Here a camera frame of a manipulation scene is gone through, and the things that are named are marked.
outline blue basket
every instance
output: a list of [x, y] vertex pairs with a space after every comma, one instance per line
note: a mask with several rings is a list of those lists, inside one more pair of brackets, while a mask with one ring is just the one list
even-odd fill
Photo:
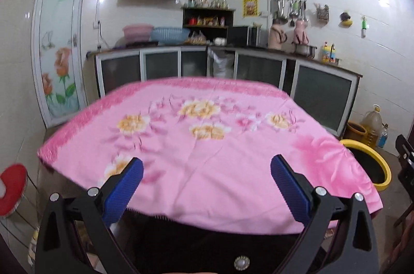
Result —
[[190, 30], [181, 27], [155, 27], [151, 33], [151, 41], [162, 44], [177, 45], [187, 40]]

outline rose painting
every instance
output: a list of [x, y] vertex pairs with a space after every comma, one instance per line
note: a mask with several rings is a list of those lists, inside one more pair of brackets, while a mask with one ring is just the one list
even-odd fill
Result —
[[42, 0], [40, 67], [43, 92], [52, 119], [80, 109], [72, 58], [73, 9], [74, 0]]

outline countertop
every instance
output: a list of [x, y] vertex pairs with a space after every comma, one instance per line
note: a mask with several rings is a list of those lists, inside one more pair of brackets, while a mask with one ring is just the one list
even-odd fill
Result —
[[155, 48], [155, 47], [160, 47], [160, 48], [162, 48], [162, 47], [205, 47], [206, 49], [208, 47], [210, 47], [211, 49], [214, 49], [214, 50], [226, 50], [226, 51], [236, 51], [237, 49], [250, 50], [250, 51], [259, 51], [259, 52], [284, 56], [284, 57], [286, 57], [286, 59], [290, 59], [290, 60], [311, 60], [312, 62], [314, 62], [316, 64], [320, 64], [321, 66], [329, 66], [329, 67], [336, 68], [338, 70], [341, 70], [341, 71], [344, 71], [344, 72], [347, 72], [347, 73], [354, 74], [354, 75], [358, 76], [359, 78], [363, 77], [361, 74], [359, 74], [357, 72], [347, 70], [346, 68], [339, 67], [335, 64], [322, 62], [322, 61], [317, 60], [317, 59], [309, 59], [309, 58], [304, 57], [302, 55], [287, 53], [287, 52], [284, 52], [284, 51], [273, 50], [273, 49], [270, 50], [268, 48], [260, 47], [260, 46], [234, 46], [234, 45], [231, 45], [231, 44], [226, 45], [226, 46], [196, 45], [196, 44], [194, 44], [194, 45], [193, 44], [181, 44], [181, 45], [158, 45], [158, 46], [154, 46], [154, 45], [152, 45], [152, 46], [131, 46], [131, 47], [128, 47], [128, 48], [113, 48], [113, 49], [110, 49], [110, 50], [88, 52], [88, 53], [86, 53], [86, 58], [89, 59], [91, 56], [104, 54], [104, 53], [133, 51], [133, 50], [140, 50], [140, 49], [143, 49], [143, 48]]

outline yellow poster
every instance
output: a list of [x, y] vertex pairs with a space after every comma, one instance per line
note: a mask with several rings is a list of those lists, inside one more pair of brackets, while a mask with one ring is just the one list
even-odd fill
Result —
[[243, 17], [257, 17], [259, 15], [259, 0], [243, 0]]

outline blue gripper pad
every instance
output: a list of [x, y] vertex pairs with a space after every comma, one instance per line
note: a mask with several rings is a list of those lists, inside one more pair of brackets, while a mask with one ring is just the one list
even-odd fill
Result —
[[143, 176], [144, 165], [142, 161], [138, 158], [133, 158], [121, 174], [109, 178], [107, 181], [108, 184], [111, 183], [110, 179], [112, 177], [119, 177], [103, 205], [104, 214], [102, 215], [102, 219], [106, 227], [121, 219]]
[[305, 176], [291, 169], [282, 155], [272, 158], [270, 171], [293, 217], [306, 227], [311, 220], [312, 186]]

